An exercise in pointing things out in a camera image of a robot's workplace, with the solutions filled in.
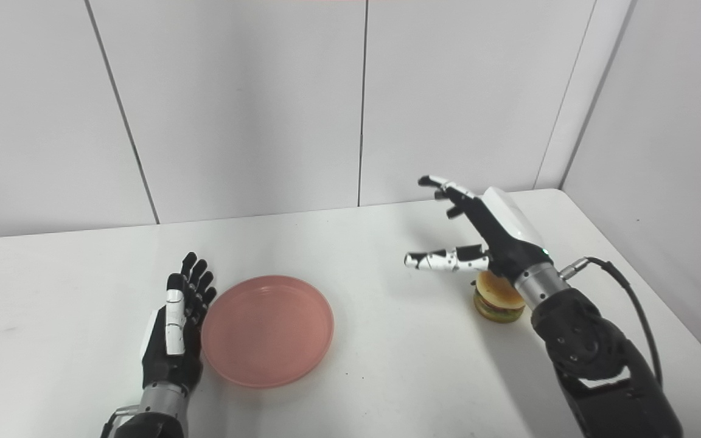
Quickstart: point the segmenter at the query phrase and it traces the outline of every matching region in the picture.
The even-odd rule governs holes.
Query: hamburger
[[[494,322],[514,322],[520,318],[526,304],[506,278],[482,271],[473,283],[473,301],[481,315]]]

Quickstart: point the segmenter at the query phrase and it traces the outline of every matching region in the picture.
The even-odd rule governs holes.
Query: black cable
[[[643,333],[645,333],[646,341],[648,341],[648,349],[650,350],[650,358],[654,363],[654,375],[656,376],[656,381],[661,385],[661,362],[659,361],[659,351],[656,348],[656,341],[654,341],[654,334],[651,333],[650,325],[648,325],[648,318],[645,316],[645,311],[643,311],[643,306],[640,305],[640,300],[637,299],[637,295],[632,291],[632,286],[629,285],[629,281],[626,280],[623,274],[610,262],[599,260],[596,257],[586,257],[586,259],[597,266],[600,266],[603,271],[610,274],[611,277],[618,281],[618,285],[624,288],[626,294],[628,294],[629,299],[632,300],[632,305],[637,311],[637,317],[640,319],[640,325],[643,326]]]
[[[112,415],[110,415],[110,419],[108,422],[105,423],[105,426],[102,427],[102,435],[100,438],[109,438],[110,432],[112,431],[112,426],[115,423],[115,419],[117,418],[117,413],[114,412]]]

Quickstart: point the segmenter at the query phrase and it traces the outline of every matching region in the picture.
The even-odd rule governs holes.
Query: tabletop
[[[566,194],[513,193],[557,267],[611,260],[634,286],[659,346],[664,393],[701,437],[701,344]],[[272,390],[206,367],[189,436],[581,436],[529,310],[483,319],[472,274],[412,271],[407,251],[481,242],[424,201],[218,221],[0,238],[0,437],[99,436],[139,402],[139,347],[168,274],[189,251],[223,291],[265,274],[306,280],[332,306],[322,363]],[[628,297],[589,267],[570,280],[648,357]]]

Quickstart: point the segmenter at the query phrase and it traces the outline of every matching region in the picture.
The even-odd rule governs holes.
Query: robotic arm
[[[443,271],[491,271],[506,278],[532,310],[531,324],[545,342],[556,378],[584,435],[591,438],[658,436],[678,438],[682,429],[661,390],[653,336],[628,281],[609,262],[582,258],[562,272],[542,247],[542,239],[521,210],[494,187],[482,197],[443,178],[425,176],[420,186],[448,199],[448,217],[465,214],[489,245],[410,252],[406,266]],[[567,280],[589,263],[599,264],[629,293],[654,356],[656,376],[618,327]],[[609,380],[628,369],[629,377],[590,388],[584,381]]]
[[[212,273],[205,260],[189,252],[180,274],[167,279],[167,300],[159,308],[142,355],[142,398],[139,405],[119,408],[103,427],[108,438],[122,417],[114,438],[183,438],[181,416],[187,397],[202,375],[200,361],[202,322],[216,296],[208,288]]]

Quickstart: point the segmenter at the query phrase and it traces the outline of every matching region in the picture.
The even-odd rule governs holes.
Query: white wall
[[[0,235],[152,223],[83,2],[0,1]]]
[[[628,0],[90,4],[173,222],[423,199],[424,173],[531,188]],[[0,2],[0,235],[152,223],[122,121],[83,2]]]
[[[701,2],[639,2],[565,191],[701,340]]]
[[[364,2],[91,4],[162,222],[356,205]]]
[[[428,173],[531,189],[592,5],[370,2],[361,204],[425,199]]]

